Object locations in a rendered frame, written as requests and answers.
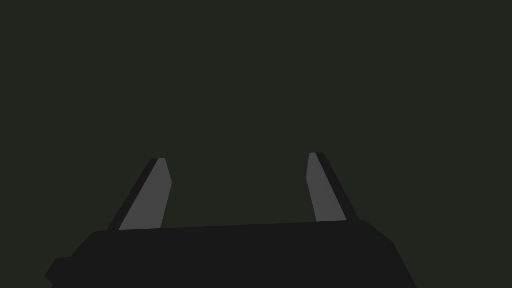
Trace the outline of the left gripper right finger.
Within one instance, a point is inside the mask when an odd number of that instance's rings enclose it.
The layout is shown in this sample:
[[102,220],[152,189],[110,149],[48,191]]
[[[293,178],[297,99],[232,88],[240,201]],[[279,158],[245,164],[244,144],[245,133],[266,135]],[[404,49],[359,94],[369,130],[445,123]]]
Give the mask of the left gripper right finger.
[[306,182],[317,222],[360,219],[334,168],[323,152],[308,154]]

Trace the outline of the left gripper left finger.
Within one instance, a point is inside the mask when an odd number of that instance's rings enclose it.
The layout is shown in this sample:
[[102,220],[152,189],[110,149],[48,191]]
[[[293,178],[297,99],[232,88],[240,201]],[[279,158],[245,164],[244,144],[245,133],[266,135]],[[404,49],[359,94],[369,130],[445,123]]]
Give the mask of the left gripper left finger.
[[119,231],[161,228],[172,184],[166,159],[151,159],[107,229]]

